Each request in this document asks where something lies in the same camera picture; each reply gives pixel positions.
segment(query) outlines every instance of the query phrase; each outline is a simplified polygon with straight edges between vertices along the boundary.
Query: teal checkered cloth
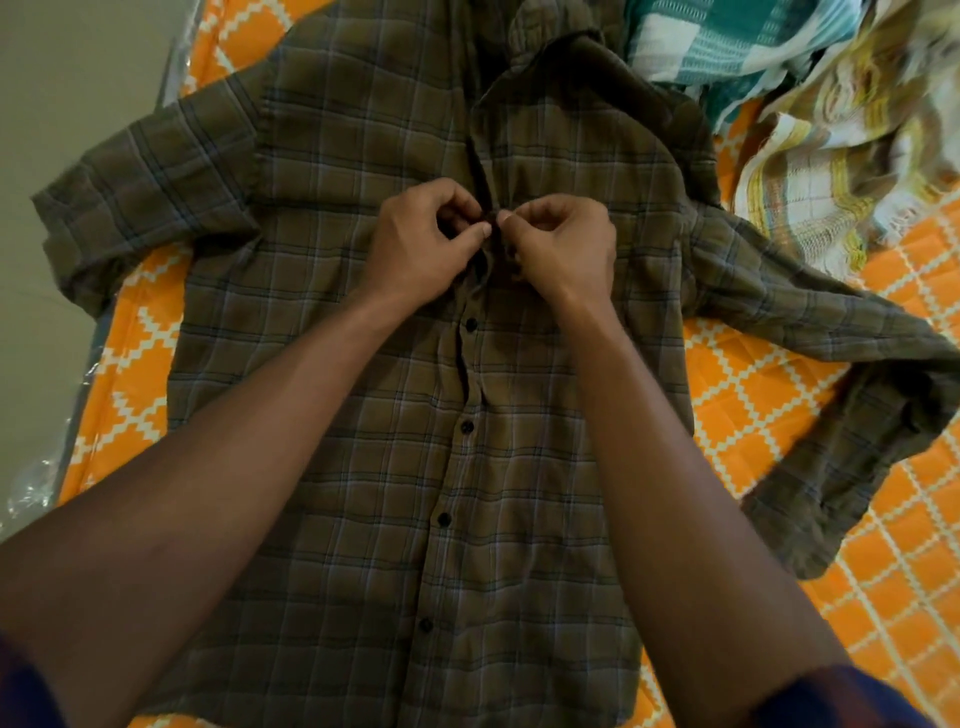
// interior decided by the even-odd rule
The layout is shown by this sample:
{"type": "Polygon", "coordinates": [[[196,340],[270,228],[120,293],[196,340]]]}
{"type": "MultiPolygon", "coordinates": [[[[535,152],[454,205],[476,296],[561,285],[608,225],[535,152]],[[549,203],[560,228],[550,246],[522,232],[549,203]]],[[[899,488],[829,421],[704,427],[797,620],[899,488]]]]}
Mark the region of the teal checkered cloth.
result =
{"type": "Polygon", "coordinates": [[[721,133],[744,101],[852,38],[861,0],[627,0],[625,13],[630,66],[698,98],[721,133]]]}

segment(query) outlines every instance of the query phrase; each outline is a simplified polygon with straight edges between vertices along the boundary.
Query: finger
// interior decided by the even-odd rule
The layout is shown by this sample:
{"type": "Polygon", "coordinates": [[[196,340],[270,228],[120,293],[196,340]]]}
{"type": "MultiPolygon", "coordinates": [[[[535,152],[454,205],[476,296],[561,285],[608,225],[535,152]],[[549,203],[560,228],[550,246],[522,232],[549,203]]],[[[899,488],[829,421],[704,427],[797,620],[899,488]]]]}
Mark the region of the finger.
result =
{"type": "Polygon", "coordinates": [[[449,177],[441,177],[432,182],[425,182],[413,188],[423,195],[431,207],[439,210],[443,206],[450,206],[460,212],[468,220],[477,220],[483,216],[483,208],[467,190],[449,177]]]}
{"type": "Polygon", "coordinates": [[[474,223],[466,230],[457,235],[452,242],[464,254],[464,261],[470,260],[470,257],[480,250],[483,241],[490,237],[493,232],[493,226],[490,223],[474,223]]]}
{"type": "Polygon", "coordinates": [[[470,222],[454,207],[444,206],[437,210],[437,217],[446,222],[458,234],[470,227],[470,222]]]}
{"type": "Polygon", "coordinates": [[[521,205],[514,214],[519,215],[533,226],[541,229],[554,228],[568,218],[577,205],[573,195],[554,194],[531,200],[521,205]]]}
{"type": "Polygon", "coordinates": [[[532,247],[539,245],[540,237],[543,235],[542,231],[537,230],[509,209],[501,209],[497,213],[496,225],[503,233],[504,239],[508,243],[513,243],[521,255],[532,247]]]}

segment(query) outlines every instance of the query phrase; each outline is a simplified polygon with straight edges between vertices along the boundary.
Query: dark sleeve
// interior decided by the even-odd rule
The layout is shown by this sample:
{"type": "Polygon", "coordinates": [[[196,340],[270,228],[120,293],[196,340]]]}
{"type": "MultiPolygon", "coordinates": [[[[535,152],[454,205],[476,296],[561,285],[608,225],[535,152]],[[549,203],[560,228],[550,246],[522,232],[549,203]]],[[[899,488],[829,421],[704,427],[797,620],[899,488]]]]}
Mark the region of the dark sleeve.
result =
{"type": "Polygon", "coordinates": [[[822,667],[767,698],[743,728],[933,728],[899,692],[856,667],[822,667]]]}
{"type": "Polygon", "coordinates": [[[34,196],[64,296],[98,316],[150,251],[256,235],[247,197],[264,70],[252,66],[141,119],[34,196]]]}
{"type": "Polygon", "coordinates": [[[780,560],[813,578],[890,466],[927,449],[949,423],[960,403],[960,352],[927,322],[802,265],[745,221],[696,207],[684,314],[814,359],[853,362],[809,432],[743,499],[780,560]]]}
{"type": "Polygon", "coordinates": [[[0,726],[66,728],[43,678],[3,637],[0,637],[0,726]]]}

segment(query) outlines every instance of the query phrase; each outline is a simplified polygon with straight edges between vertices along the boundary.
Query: pile of clothes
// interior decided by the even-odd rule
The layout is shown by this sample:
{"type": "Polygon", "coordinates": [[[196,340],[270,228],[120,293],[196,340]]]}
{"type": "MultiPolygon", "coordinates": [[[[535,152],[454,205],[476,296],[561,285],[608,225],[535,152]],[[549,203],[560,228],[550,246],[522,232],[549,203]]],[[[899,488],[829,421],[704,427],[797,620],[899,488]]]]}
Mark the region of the pile of clothes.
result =
{"type": "Polygon", "coordinates": [[[626,56],[724,133],[764,99],[733,211],[838,279],[956,186],[960,5],[628,0],[626,56]]]}

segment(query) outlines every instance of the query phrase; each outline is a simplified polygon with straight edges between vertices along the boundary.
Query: bed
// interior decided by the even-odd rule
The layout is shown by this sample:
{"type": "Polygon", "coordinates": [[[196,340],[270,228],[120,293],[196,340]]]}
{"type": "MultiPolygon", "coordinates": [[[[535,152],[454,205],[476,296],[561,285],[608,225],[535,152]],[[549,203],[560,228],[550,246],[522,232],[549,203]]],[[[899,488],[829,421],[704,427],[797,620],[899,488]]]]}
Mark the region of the bed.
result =
{"type": "MultiPolygon", "coordinates": [[[[181,92],[261,59],[300,16],[328,0],[205,0],[191,26],[181,92]]],[[[173,62],[182,61],[173,58],[173,62]]],[[[756,119],[745,108],[717,139],[730,199],[756,119]]],[[[153,253],[118,294],[88,387],[60,503],[95,485],[166,431],[166,380],[183,312],[186,246],[153,253]]],[[[895,249],[875,255],[860,283],[960,342],[960,195],[895,249]]],[[[687,322],[696,439],[727,488],[742,496],[812,423],[845,366],[811,361],[717,322],[687,322]]],[[[940,725],[960,725],[960,420],[926,453],[900,464],[828,572],[804,584],[855,661],[905,693],[940,725]]],[[[672,725],[647,663],[636,726],[672,725]]],[[[201,725],[143,716],[138,728],[201,725]]]]}

